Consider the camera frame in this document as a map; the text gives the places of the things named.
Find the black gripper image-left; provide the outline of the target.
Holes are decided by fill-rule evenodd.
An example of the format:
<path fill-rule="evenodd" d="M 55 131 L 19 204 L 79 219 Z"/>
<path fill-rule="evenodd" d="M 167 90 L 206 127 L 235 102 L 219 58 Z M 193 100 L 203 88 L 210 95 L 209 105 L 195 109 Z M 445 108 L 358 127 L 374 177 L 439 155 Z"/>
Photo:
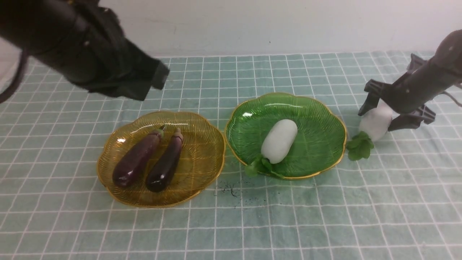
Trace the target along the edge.
<path fill-rule="evenodd" d="M 69 0 L 88 24 L 84 49 L 97 60 L 97 76 L 83 86 L 90 93 L 144 101 L 152 89 L 163 90 L 170 69 L 126 38 L 115 12 L 97 0 Z"/>

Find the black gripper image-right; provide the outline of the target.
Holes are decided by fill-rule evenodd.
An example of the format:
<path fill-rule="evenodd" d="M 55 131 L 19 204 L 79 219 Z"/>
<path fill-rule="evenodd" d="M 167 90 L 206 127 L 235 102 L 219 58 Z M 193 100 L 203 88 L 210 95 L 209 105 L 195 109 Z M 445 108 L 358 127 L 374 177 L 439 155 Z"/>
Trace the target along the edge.
<path fill-rule="evenodd" d="M 365 84 L 367 93 L 359 116 L 377 108 L 380 100 L 385 102 L 398 116 L 391 121 L 388 132 L 402 129 L 418 129 L 422 123 L 435 121 L 434 113 L 426 103 L 437 95 L 437 66 L 432 60 L 418 66 L 418 57 L 411 55 L 411 69 L 393 84 L 369 80 Z"/>

